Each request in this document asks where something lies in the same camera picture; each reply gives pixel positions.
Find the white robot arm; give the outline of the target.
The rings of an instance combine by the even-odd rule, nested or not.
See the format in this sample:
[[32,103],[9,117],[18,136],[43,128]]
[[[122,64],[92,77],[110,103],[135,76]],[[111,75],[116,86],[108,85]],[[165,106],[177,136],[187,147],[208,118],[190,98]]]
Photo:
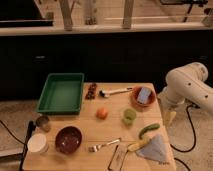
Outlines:
[[169,126],[177,112],[175,108],[189,100],[213,114],[213,88],[205,84],[206,66],[193,62],[170,70],[165,77],[166,86],[158,94],[163,124]]

